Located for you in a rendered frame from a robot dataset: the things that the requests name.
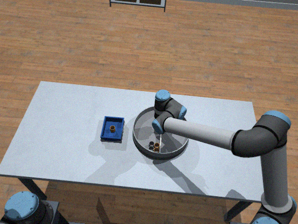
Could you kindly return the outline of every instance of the small cylindrical object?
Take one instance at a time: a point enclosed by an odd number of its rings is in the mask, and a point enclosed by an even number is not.
[[[112,126],[110,127],[110,131],[111,131],[112,133],[114,133],[114,132],[116,131],[116,129],[115,129],[115,126],[114,126],[114,125],[112,125]]]

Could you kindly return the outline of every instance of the white table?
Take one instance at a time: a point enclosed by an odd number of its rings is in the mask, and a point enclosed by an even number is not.
[[[185,118],[191,122],[231,131],[256,123],[251,102],[171,97],[187,108]],[[46,196],[32,179],[260,203],[259,156],[240,158],[191,139],[180,156],[163,163],[142,155],[133,143],[133,124],[154,100],[152,92],[41,82],[0,164],[0,175],[19,178],[42,198]],[[100,141],[105,116],[124,117],[122,143]]]

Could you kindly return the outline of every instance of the blue square container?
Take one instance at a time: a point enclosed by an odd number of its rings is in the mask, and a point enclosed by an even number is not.
[[[115,126],[115,132],[110,131],[110,127]],[[124,118],[105,116],[100,138],[105,141],[121,141],[123,135]]]

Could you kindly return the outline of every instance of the white tube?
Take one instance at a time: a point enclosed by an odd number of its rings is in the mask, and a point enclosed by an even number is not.
[[[165,120],[164,129],[166,132],[178,136],[183,136],[185,138],[229,150],[231,150],[232,140],[235,134],[233,131],[200,125],[172,117]]]

